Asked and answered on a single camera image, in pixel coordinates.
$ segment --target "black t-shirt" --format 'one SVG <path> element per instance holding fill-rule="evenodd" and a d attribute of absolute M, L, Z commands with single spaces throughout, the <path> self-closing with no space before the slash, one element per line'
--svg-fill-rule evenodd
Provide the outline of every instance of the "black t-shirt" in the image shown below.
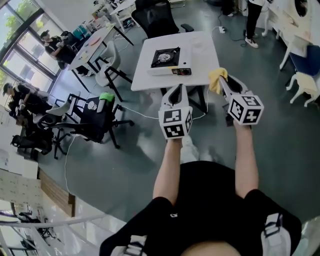
<path fill-rule="evenodd" d="M 214 162 L 189 162 L 181 165 L 176 205 L 163 197 L 153 199 L 102 243 L 99 255 L 111 255 L 116 246 L 127 246 L 131 235 L 137 235 L 147 236 L 143 251 L 148 256 L 179 256 L 205 241 L 225 241 L 242 256 L 262 256 L 261 233 L 274 213 L 283 215 L 293 254 L 301 237 L 298 218 L 259 190 L 245 199 L 237 196 L 234 170 Z"/>
<path fill-rule="evenodd" d="M 59 47 L 57 47 L 57 44 L 59 42 L 62 42 L 61 38 L 58 36 L 51 37 L 51 42 L 46 42 L 44 44 L 44 49 L 48 54 L 51 54 L 55 52 Z M 70 53 L 70 49 L 64 45 L 64 47 L 59 51 L 59 53 L 55 56 L 59 60 L 63 60 L 65 55 L 68 55 Z"/>

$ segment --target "white chair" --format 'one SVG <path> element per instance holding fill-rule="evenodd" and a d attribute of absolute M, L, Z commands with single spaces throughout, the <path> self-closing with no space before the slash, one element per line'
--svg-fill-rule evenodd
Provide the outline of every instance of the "white chair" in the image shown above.
<path fill-rule="evenodd" d="M 99 60 L 104 62 L 101 68 L 98 63 Z M 99 73 L 95 75 L 95 80 L 101 87 L 109 86 L 113 89 L 119 100 L 122 102 L 123 100 L 115 87 L 113 80 L 115 80 L 117 76 L 122 77 L 131 84 L 132 80 L 130 80 L 127 75 L 119 69 L 120 63 L 121 58 L 115 43 L 113 41 L 109 41 L 106 45 L 106 49 L 102 52 L 100 57 L 95 60 L 95 64 L 100 69 Z"/>
<path fill-rule="evenodd" d="M 315 101 L 319 97 L 320 91 L 317 88 L 314 78 L 301 72 L 297 72 L 292 76 L 290 85 L 286 88 L 287 91 L 291 90 L 295 80 L 297 80 L 299 89 L 290 100 L 290 103 L 294 103 L 295 99 L 298 98 L 298 96 L 300 96 L 301 94 L 307 93 L 311 95 L 311 98 L 304 103 L 304 107 L 307 107 L 308 103 Z"/>

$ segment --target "white cable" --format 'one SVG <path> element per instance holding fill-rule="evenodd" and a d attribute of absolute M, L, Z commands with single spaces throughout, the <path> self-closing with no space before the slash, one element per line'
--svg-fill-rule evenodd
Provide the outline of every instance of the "white cable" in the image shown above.
<path fill-rule="evenodd" d="M 123 51 L 124 49 L 126 49 L 129 46 L 129 43 L 127 43 L 126 47 L 124 47 L 123 49 L 121 49 L 120 51 L 118 51 L 118 53 L 120 53 L 121 51 Z"/>
<path fill-rule="evenodd" d="M 210 85 L 208 85 L 208 90 L 206 91 L 206 113 L 203 113 L 202 116 L 192 118 L 193 120 L 203 118 L 206 114 L 208 114 L 208 111 L 209 111 L 209 89 L 210 89 Z"/>
<path fill-rule="evenodd" d="M 141 113 L 139 113 L 139 112 L 137 112 L 137 111 L 134 111 L 134 110 L 126 107 L 126 106 L 122 106 L 122 107 L 125 108 L 125 109 L 127 109 L 127 110 L 130 110 L 130 111 L 132 111 L 132 112 L 134 112 L 134 113 L 137 113 L 137 114 L 139 114 L 139 115 L 141 115 L 141 116 L 143 116 L 143 117 L 145 117 L 145 118 L 151 118 L 151 119 L 159 120 L 159 118 L 151 117 L 151 116 L 147 116 L 147 115 L 141 114 Z"/>
<path fill-rule="evenodd" d="M 214 30 L 217 29 L 217 28 L 219 28 L 219 26 L 215 26 L 215 27 L 211 30 L 211 37 L 212 37 L 212 38 L 214 37 L 214 34 L 213 34 Z"/>
<path fill-rule="evenodd" d="M 64 179 L 65 179 L 66 190 L 68 190 L 68 193 L 71 194 L 71 195 L 73 195 L 73 194 L 70 192 L 70 190 L 69 190 L 69 188 L 68 188 L 68 180 L 67 180 L 67 169 L 66 169 L 66 166 L 67 166 L 67 159 L 68 159 L 68 154 L 69 154 L 70 147 L 71 147 L 71 145 L 74 143 L 76 137 L 78 137 L 78 136 L 74 136 L 74 137 L 73 137 L 73 140 L 72 140 L 72 142 L 71 142 L 71 144 L 70 144 L 70 146 L 69 146 L 69 148 L 68 148 L 68 151 L 66 152 L 65 163 L 64 163 Z"/>

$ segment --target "desk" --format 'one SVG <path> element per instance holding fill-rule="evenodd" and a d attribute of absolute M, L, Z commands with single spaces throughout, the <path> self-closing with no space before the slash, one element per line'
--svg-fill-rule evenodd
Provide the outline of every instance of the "desk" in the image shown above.
<path fill-rule="evenodd" d="M 192 75 L 150 75 L 147 69 L 150 68 L 156 50 L 183 47 L 191 44 L 191 71 Z M 147 39 L 144 41 L 140 57 L 135 69 L 131 90 L 142 91 L 149 89 L 171 88 L 178 84 L 185 86 L 198 86 L 195 90 L 199 93 L 200 103 L 198 106 L 193 100 L 190 102 L 200 108 L 204 113 L 207 112 L 204 102 L 203 88 L 199 86 L 209 85 L 208 74 L 210 71 L 219 68 L 216 48 L 210 33 L 203 31 L 178 33 Z"/>
<path fill-rule="evenodd" d="M 89 90 L 87 87 L 84 85 L 84 83 L 81 81 L 81 79 L 78 77 L 74 69 L 83 66 L 85 64 L 88 64 L 92 70 L 96 73 L 99 71 L 96 69 L 96 67 L 90 62 L 91 59 L 95 61 L 99 55 L 102 53 L 104 50 L 103 47 L 100 47 L 101 44 L 103 44 L 105 47 L 107 47 L 107 44 L 104 42 L 104 40 L 107 38 L 107 36 L 110 34 L 112 29 L 115 29 L 117 32 L 119 32 L 120 35 L 123 36 L 131 45 L 134 45 L 114 24 L 111 24 L 108 28 L 102 27 L 101 29 L 97 30 L 94 32 L 90 38 L 87 40 L 87 42 L 84 43 L 84 45 L 81 47 L 81 49 L 78 51 L 76 54 L 75 58 L 71 62 L 71 64 L 68 67 L 69 71 L 72 71 L 73 74 L 76 76 L 78 81 L 81 83 L 81 85 L 86 89 L 86 91 L 89 93 Z M 95 43 L 94 45 L 87 45 L 87 43 L 90 43 L 91 40 L 95 38 L 99 38 L 99 41 Z M 86 58 L 81 58 L 81 54 L 83 52 L 86 52 L 87 57 Z"/>
<path fill-rule="evenodd" d="M 311 37 L 311 34 L 302 28 L 299 28 L 299 26 L 293 25 L 291 23 L 290 16 L 283 10 L 277 9 L 272 4 L 270 5 L 267 15 L 265 17 L 265 23 L 264 23 L 264 32 L 262 33 L 263 37 L 266 37 L 268 34 L 268 22 L 271 18 L 271 14 L 274 15 L 277 19 L 276 24 L 278 27 L 276 39 L 279 39 L 280 33 L 287 34 L 288 35 L 288 46 L 284 55 L 284 58 L 282 60 L 282 63 L 280 64 L 280 70 L 283 69 L 285 66 L 289 54 L 293 49 L 294 42 L 299 40 L 305 42 L 305 46 L 307 46 L 309 43 L 313 44 L 313 39 Z"/>
<path fill-rule="evenodd" d="M 136 2 L 136 0 L 125 0 L 121 4 L 119 4 L 118 7 L 113 10 L 113 12 L 110 13 L 110 15 L 114 15 L 114 17 L 118 21 L 118 23 L 119 23 L 119 25 L 120 25 L 120 27 L 121 27 L 123 32 L 125 32 L 125 29 L 124 29 L 124 27 L 122 25 L 122 21 L 124 21 L 127 18 L 133 19 L 132 16 L 131 16 L 131 13 L 136 9 L 136 6 L 134 5 L 135 2 Z M 128 15 L 124 16 L 123 18 L 119 18 L 118 17 L 118 13 L 123 11 L 123 10 L 125 10 L 125 9 L 128 9 Z M 135 22 L 135 24 L 137 24 L 138 27 L 140 27 L 139 24 L 134 19 L 133 19 L 133 21 Z"/>

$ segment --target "shoe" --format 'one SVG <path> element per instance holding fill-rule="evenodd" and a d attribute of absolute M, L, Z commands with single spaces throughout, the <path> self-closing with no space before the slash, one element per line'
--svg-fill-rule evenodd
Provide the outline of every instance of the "shoe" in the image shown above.
<path fill-rule="evenodd" d="M 254 33 L 252 38 L 258 38 L 258 37 L 259 35 L 257 33 Z"/>
<path fill-rule="evenodd" d="M 92 71 L 88 71 L 88 73 L 85 75 L 86 77 L 91 77 L 94 73 Z"/>
<path fill-rule="evenodd" d="M 250 45 L 253 48 L 259 48 L 259 45 L 255 42 L 253 39 L 248 39 L 247 37 L 245 38 L 245 41 L 248 45 Z"/>

